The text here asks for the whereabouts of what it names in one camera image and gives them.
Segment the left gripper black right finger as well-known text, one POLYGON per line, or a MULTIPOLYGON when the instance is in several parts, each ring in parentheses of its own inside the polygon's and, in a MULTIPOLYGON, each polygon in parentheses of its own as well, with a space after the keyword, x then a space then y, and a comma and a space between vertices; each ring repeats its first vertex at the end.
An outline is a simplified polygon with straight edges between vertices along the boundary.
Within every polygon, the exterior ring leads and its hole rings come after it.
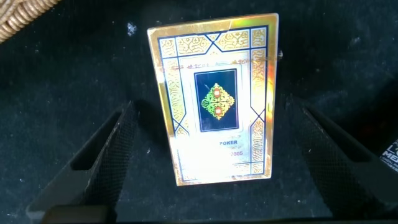
POLYGON ((335 217, 397 217, 397 172, 306 101, 285 109, 295 141, 335 217))

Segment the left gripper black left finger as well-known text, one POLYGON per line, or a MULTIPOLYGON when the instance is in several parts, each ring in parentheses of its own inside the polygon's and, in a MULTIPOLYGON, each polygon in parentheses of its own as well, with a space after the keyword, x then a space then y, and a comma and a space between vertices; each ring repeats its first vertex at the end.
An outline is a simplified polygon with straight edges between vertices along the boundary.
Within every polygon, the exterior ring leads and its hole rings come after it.
POLYGON ((32 223, 114 223, 137 114, 121 105, 27 206, 32 223))

